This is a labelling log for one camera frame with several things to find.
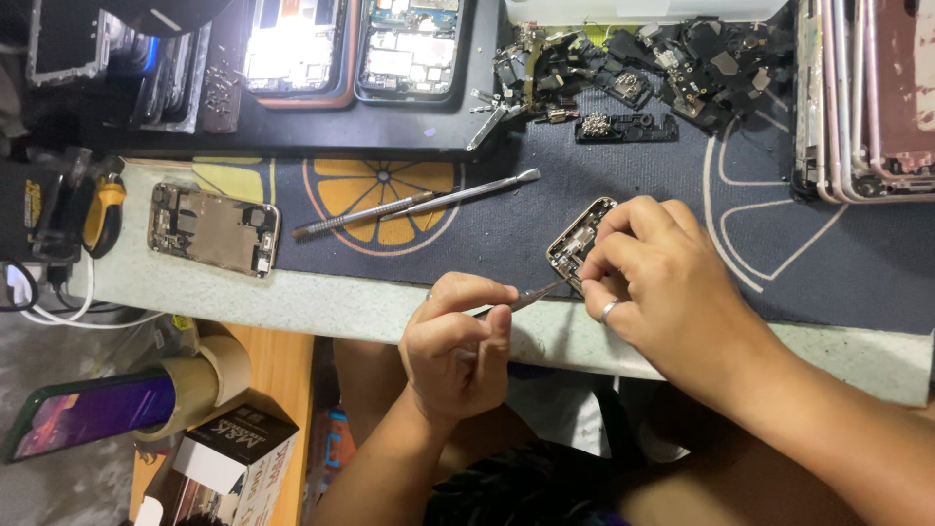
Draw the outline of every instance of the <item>wooden table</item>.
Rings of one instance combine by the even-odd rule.
[[[250,389],[244,402],[273,416],[292,420],[298,440],[289,462],[270,526],[295,526],[301,520],[306,457],[311,424],[311,350],[314,336],[225,324],[247,349],[252,366]],[[133,472],[130,519],[136,520],[143,491],[162,465],[163,457],[147,465],[137,454]]]

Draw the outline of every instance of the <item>desk mat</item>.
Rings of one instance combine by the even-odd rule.
[[[794,200],[784,181],[794,125],[785,91],[760,97],[755,115],[717,138],[680,120],[675,143],[579,145],[571,123],[514,124],[492,158],[471,165],[197,159],[194,169],[207,189],[261,197],[281,209],[278,269],[426,285],[459,270],[537,288],[557,275],[546,247],[596,198],[645,194],[688,204],[743,295],[767,319],[930,333],[935,206]],[[624,112],[596,90],[578,102],[582,114]],[[645,111],[660,120],[667,110],[653,101]],[[421,188],[473,187],[529,168],[539,168],[541,180],[412,222],[353,226],[302,245],[289,235]],[[574,293],[565,287],[556,294]]]

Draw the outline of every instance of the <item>silver ring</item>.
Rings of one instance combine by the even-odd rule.
[[[620,300],[614,300],[607,304],[604,307],[604,312],[600,314],[600,325],[607,325],[607,316],[610,315],[614,307],[620,304]]]

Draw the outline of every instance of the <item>hand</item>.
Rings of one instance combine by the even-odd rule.
[[[600,319],[620,300],[607,325],[669,381],[712,407],[733,396],[734,373],[747,358],[777,348],[727,275],[711,236],[681,201],[637,197],[619,205],[601,222],[579,274],[588,313]]]
[[[416,403],[431,422],[453,427],[497,408],[507,397],[515,287],[449,272],[406,327],[399,353]],[[464,314],[497,305],[485,321]]]

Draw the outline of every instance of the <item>white container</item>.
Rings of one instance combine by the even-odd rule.
[[[678,23],[697,16],[725,22],[763,22],[786,0],[504,0],[510,22],[539,25]]]

